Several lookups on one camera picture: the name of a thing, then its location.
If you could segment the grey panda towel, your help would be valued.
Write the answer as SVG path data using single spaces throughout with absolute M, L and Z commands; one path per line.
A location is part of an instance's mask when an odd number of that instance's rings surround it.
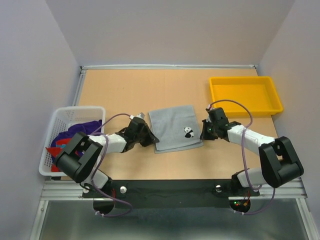
M 156 154 L 185 151 L 204 145 L 192 105 L 153 110 L 148 115 L 151 130 L 159 140 L 155 144 Z

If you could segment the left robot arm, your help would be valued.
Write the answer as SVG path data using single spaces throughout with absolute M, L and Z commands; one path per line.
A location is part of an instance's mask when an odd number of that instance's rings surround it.
M 76 133 L 54 157 L 54 165 L 77 184 L 94 187 L 95 193 L 106 197 L 111 193 L 110 177 L 99 170 L 106 154 L 125 153 L 136 144 L 147 147 L 159 143 L 148 124 L 133 117 L 129 125 L 110 135 Z

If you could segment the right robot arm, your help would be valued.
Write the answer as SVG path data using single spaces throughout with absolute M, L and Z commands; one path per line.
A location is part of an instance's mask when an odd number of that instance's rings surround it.
M 304 167 L 289 138 L 265 136 L 237 121 L 230 122 L 221 107 L 207 108 L 208 118 L 204 119 L 201 140 L 223 139 L 241 146 L 244 170 L 232 175 L 231 192 L 242 195 L 248 188 L 269 185 L 276 189 L 304 174 Z M 248 168 L 245 149 L 256 154 L 260 167 Z

